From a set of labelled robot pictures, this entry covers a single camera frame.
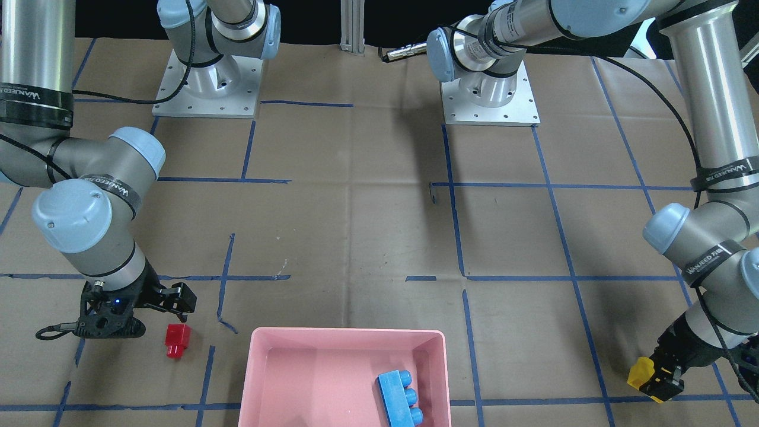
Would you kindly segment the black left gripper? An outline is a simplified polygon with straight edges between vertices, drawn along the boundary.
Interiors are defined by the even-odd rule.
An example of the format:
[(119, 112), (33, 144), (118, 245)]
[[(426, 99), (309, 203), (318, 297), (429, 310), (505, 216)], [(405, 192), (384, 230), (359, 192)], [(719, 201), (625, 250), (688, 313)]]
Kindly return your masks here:
[(657, 403), (671, 400), (685, 389), (683, 371), (726, 357), (703, 309), (689, 308), (657, 339), (657, 366), (651, 358), (640, 357), (640, 392)]

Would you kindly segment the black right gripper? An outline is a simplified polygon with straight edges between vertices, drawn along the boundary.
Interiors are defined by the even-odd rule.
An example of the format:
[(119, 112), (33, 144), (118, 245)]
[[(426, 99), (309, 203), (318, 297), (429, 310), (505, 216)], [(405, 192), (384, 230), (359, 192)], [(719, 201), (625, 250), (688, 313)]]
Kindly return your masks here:
[(169, 289), (146, 264), (132, 284), (117, 290), (86, 281), (79, 301), (79, 318), (74, 335), (84, 339), (129, 339), (142, 337), (146, 327), (135, 318), (136, 308), (166, 308)]

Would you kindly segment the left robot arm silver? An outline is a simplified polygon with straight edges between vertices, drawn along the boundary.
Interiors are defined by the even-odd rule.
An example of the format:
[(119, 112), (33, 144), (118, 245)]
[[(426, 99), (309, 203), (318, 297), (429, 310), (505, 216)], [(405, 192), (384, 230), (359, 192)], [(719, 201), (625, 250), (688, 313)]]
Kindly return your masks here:
[(442, 83), (497, 108), (512, 99), (528, 49), (564, 36), (606, 36), (651, 17), (672, 45), (687, 116), (654, 85), (683, 129), (694, 159), (694, 208), (656, 211), (643, 238), (681, 272), (697, 302), (631, 367), (629, 384), (657, 402), (683, 392), (693, 367), (728, 360), (757, 399), (757, 131), (735, 41), (735, 1), (495, 1), (483, 15), (436, 28), (426, 54)]

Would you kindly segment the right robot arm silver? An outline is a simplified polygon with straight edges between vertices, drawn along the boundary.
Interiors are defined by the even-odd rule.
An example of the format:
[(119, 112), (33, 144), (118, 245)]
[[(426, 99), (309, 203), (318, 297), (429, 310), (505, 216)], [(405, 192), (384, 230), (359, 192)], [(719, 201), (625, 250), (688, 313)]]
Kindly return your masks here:
[[(166, 159), (160, 141), (122, 127), (108, 138), (74, 138), (74, 1), (2, 2), (2, 182), (39, 187), (31, 217), (52, 248), (85, 278), (76, 321), (46, 326), (39, 340), (141, 337), (139, 308), (187, 321), (197, 297), (161, 284), (130, 233)], [(273, 59), (281, 12), (263, 1), (160, 1), (160, 24), (183, 76), (167, 103), (239, 94), (235, 57)]]

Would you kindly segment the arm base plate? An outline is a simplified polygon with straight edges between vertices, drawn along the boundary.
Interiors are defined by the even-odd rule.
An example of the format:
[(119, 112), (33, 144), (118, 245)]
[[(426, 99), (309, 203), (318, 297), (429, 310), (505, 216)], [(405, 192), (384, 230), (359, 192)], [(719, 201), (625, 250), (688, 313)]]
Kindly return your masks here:
[(224, 56), (205, 68), (192, 68), (173, 99), (152, 108), (154, 116), (255, 119), (265, 60)]
[(524, 63), (507, 78), (478, 72), (442, 82), (440, 92), (448, 125), (535, 127), (541, 123)]

